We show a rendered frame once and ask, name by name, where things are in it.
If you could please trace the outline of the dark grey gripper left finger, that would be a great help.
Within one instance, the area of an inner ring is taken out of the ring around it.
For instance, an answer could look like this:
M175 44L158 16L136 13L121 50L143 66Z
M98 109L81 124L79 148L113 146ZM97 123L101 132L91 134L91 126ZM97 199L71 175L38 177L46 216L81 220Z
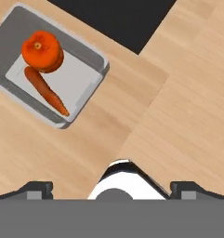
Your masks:
M52 181L29 181L16 191L0 195L0 200L50 200L53 198Z

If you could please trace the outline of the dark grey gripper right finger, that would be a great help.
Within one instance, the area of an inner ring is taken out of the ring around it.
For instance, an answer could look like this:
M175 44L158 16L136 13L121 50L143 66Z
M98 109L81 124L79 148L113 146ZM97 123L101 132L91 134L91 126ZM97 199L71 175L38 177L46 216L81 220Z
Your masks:
M171 199L200 200L200 199L224 199L224 195L207 191L194 181L172 181L170 183Z

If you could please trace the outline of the orange carrot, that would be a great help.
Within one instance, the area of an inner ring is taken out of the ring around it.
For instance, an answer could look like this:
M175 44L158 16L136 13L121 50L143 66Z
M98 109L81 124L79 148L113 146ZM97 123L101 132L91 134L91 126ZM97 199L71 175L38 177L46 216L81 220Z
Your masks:
M24 74L28 81L34 86L37 92L50 104L54 109L64 116L69 116L70 113L64 106L59 96L49 87L42 75L34 68L27 66L24 69Z

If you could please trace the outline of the grey rectangular container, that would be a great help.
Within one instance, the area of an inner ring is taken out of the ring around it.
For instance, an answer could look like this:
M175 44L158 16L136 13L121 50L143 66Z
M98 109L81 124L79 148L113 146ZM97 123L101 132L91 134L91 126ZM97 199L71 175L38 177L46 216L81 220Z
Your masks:
M69 111L68 117L51 107L24 75L21 45L38 30L53 33L64 52L62 65L44 79ZM95 47L39 11L17 3L0 25L0 88L29 112L56 128L68 127L84 108L110 69Z

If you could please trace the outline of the orange round squash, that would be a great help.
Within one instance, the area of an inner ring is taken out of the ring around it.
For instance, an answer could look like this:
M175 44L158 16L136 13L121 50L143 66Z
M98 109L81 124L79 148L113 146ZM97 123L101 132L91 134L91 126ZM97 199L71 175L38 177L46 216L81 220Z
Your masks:
M41 73L56 71L64 60L62 47L57 37L47 31L36 31L21 47L25 62Z

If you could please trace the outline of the white and black round object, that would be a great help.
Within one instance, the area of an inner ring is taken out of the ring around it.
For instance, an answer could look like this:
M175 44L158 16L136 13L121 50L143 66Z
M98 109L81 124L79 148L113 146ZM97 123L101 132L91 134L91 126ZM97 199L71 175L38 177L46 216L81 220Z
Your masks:
M89 200L119 194L133 200L168 200L168 193L141 168L129 159L119 159L109 164Z

